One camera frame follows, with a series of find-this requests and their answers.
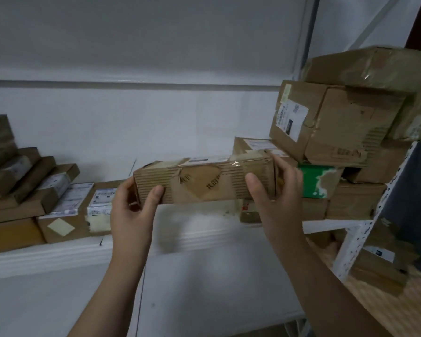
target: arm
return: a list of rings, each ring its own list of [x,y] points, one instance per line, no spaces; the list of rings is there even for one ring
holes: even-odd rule
[[[246,175],[247,186],[265,235],[286,270],[315,334],[390,337],[310,248],[302,223],[303,174],[281,158],[274,158],[284,172],[285,182],[278,199],[270,201],[253,174]]]
[[[92,299],[78,318],[69,337],[126,336],[134,306],[135,291],[145,267],[157,205],[164,188],[148,195],[141,212],[130,207],[134,191],[130,177],[117,189],[112,203],[112,259]]]

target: fingernail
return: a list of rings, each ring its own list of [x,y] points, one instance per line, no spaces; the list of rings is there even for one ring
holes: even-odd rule
[[[156,196],[161,196],[164,193],[164,187],[163,186],[156,186],[154,188],[154,194]]]
[[[247,185],[252,185],[254,182],[256,182],[256,175],[254,175],[252,172],[249,172],[245,175],[245,182]]]

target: white label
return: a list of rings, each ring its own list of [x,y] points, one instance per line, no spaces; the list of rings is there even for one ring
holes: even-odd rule
[[[77,183],[70,185],[51,213],[40,216],[39,219],[78,215],[78,208],[83,203],[93,185],[93,183]]]
[[[307,107],[287,100],[281,103],[276,117],[276,126],[297,142],[308,112]]]
[[[185,167],[187,165],[199,165],[199,164],[208,164],[208,163],[220,163],[226,162],[230,156],[212,156],[212,157],[192,157],[185,163],[180,164],[180,167]]]
[[[31,167],[31,161],[28,156],[19,156],[12,165],[3,168],[3,170],[8,170],[14,179],[19,181],[31,169]]]
[[[62,194],[67,190],[70,184],[69,176],[63,172],[62,174],[54,174],[46,177],[37,188],[37,190],[54,188],[58,197],[61,198]]]
[[[279,149],[269,140],[258,141],[253,139],[245,139],[244,141],[250,148],[252,148],[252,150]]]
[[[379,247],[374,246],[365,246],[363,249],[371,252],[372,254],[376,254],[377,256],[380,256],[382,259],[385,259],[389,262],[393,262],[395,259],[395,254],[388,249],[380,249]]]
[[[60,236],[66,236],[68,233],[72,232],[75,229],[75,227],[73,227],[71,224],[65,222],[62,219],[56,219],[47,227],[59,234]]]
[[[410,139],[418,140],[420,133],[421,133],[421,114],[418,114],[415,116],[415,118],[413,118],[405,134]]]
[[[98,189],[89,204],[90,207],[97,207],[110,204],[114,199],[117,188]]]

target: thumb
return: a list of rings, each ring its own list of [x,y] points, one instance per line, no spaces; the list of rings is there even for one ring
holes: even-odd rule
[[[162,195],[164,194],[163,186],[155,186],[151,189],[148,194],[140,215],[148,218],[151,222],[154,220],[154,214],[156,213],[157,205],[161,201]]]
[[[245,181],[247,183],[248,190],[256,203],[256,207],[259,211],[263,211],[263,209],[271,203],[267,192],[265,191],[264,185],[259,181],[257,176],[251,172],[245,175]]]

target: finger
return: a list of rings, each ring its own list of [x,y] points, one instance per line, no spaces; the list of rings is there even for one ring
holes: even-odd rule
[[[134,177],[131,176],[129,179],[118,186],[117,190],[115,191],[114,200],[112,200],[113,208],[129,208],[128,198],[130,189],[134,187],[134,184]]]
[[[295,167],[292,167],[285,160],[275,154],[271,154],[271,156],[274,158],[274,161],[279,169],[283,171],[282,178],[284,179],[284,187],[282,188],[281,197],[285,196],[285,194],[290,191],[296,191],[297,175]]]
[[[163,194],[164,187],[162,186],[155,186],[153,189],[151,189],[147,196],[147,199],[145,200],[140,215],[146,217],[150,222],[152,222],[154,220],[157,205],[159,204],[159,201],[161,201]]]
[[[245,182],[247,183],[248,191],[256,203],[256,207],[259,210],[265,209],[271,202],[268,198],[264,186],[259,181],[257,176],[249,172],[245,175]]]

